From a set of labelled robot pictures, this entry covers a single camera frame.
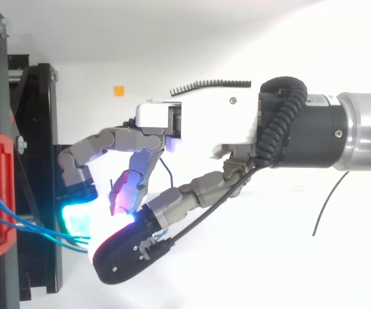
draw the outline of black cylindrical motor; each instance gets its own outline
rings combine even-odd
[[[260,93],[258,136],[276,116],[285,97]],[[276,148],[271,167],[330,167],[341,157],[347,140],[347,116],[331,96],[308,95],[306,104]]]

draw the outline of white label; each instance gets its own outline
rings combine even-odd
[[[332,95],[325,95],[325,97],[330,105],[340,105],[338,98],[333,97]]]
[[[307,106],[328,106],[328,100],[324,95],[308,95]]]

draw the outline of white wall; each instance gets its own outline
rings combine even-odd
[[[310,93],[371,92],[371,1],[303,8],[306,1],[37,2],[0,6],[7,16],[18,16],[18,3],[39,14],[12,21],[19,31],[10,49],[31,49],[33,61],[50,61],[60,72],[60,143],[118,125],[139,102],[195,79],[251,79],[258,88],[291,75]],[[124,100],[113,97],[120,84]],[[111,154],[92,164],[102,193],[128,157]],[[176,185],[221,168],[205,158],[164,157]],[[86,257],[64,251],[60,293],[35,289],[21,308],[371,308],[371,173],[347,176],[311,237],[340,176],[332,169],[262,171],[168,255],[121,285],[101,284]],[[168,184],[158,165],[150,196]]]

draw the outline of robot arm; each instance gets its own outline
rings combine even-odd
[[[211,206],[204,213],[208,216],[228,197],[237,196],[262,168],[334,166],[340,171],[371,171],[371,95],[308,95],[304,84],[291,77],[266,82],[258,105],[248,82],[195,83],[171,94],[170,100],[140,105],[138,127],[105,129],[59,156],[65,185],[80,190],[92,183],[85,164],[104,150],[134,152],[109,197],[111,214],[116,209],[132,211],[135,222],[108,238],[93,257],[95,270],[107,284],[141,272],[180,238],[157,241],[154,233],[196,207]],[[201,126],[204,119],[208,125]],[[230,119],[239,121],[229,126]],[[217,158],[231,155],[223,172],[170,188],[138,209],[164,148],[175,152],[184,146],[197,150],[208,146]]]

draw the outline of orange sticker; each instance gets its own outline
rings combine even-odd
[[[114,86],[114,97],[124,96],[124,86]]]

